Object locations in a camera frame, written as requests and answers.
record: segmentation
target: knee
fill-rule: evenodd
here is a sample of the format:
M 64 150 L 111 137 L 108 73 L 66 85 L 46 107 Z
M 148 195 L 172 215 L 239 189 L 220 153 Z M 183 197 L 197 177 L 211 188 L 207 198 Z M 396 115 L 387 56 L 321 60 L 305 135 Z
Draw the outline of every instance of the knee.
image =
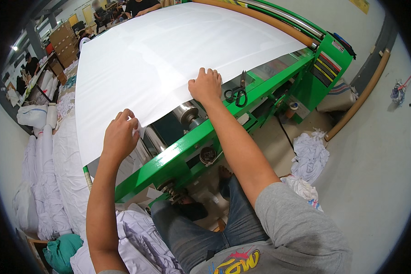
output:
M 155 203 L 152 204 L 151 206 L 151 215 L 155 216 L 158 214 L 160 211 L 165 210 L 166 208 L 170 207 L 172 202 L 169 200 L 160 200 L 156 201 Z

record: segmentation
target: yellow sign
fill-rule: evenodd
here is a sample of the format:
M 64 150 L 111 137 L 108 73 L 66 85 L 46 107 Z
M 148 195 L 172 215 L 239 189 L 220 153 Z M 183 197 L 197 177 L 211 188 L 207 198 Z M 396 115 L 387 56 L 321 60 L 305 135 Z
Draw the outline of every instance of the yellow sign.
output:
M 353 3 L 356 7 L 362 10 L 365 14 L 368 14 L 370 4 L 366 0 L 349 0 Z

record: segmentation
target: scissors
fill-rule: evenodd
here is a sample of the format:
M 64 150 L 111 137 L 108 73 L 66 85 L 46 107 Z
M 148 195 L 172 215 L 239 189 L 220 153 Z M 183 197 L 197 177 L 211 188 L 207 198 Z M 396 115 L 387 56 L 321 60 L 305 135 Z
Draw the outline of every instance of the scissors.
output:
M 236 106 L 237 107 L 244 107 L 247 104 L 248 101 L 248 97 L 247 97 L 247 93 L 245 91 L 245 78 L 246 78 L 246 71 L 242 71 L 241 74 L 241 84 L 231 90 L 226 90 L 224 92 L 224 97 L 225 100 L 229 103 L 233 102 L 234 100 L 236 100 Z M 241 97 L 245 96 L 245 100 L 244 102 L 241 104 Z

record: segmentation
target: hand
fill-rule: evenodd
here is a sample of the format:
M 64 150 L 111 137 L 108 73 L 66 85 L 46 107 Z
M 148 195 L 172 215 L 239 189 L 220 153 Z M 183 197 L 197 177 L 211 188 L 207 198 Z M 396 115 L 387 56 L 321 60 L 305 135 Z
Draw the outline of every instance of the hand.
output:
M 125 109 L 123 112 L 119 112 L 105 130 L 101 158 L 120 165 L 137 145 L 138 131 L 132 135 L 132 130 L 137 128 L 138 120 L 131 110 Z
M 192 97 L 203 105 L 221 101 L 221 74 L 217 70 L 200 68 L 196 80 L 189 80 L 188 88 Z
M 142 11 L 139 11 L 135 17 L 140 16 L 140 15 L 144 15 L 144 14 L 147 14 L 147 13 L 148 13 L 148 9 L 142 10 Z

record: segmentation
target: teal fabric bag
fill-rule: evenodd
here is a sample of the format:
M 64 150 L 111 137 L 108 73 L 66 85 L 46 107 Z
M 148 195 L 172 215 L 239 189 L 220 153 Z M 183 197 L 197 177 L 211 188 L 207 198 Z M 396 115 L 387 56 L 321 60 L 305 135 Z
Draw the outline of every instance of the teal fabric bag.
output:
M 56 241 L 47 243 L 47 248 L 42 251 L 45 260 L 59 274 L 73 274 L 70 258 L 82 247 L 83 241 L 77 234 L 65 234 Z

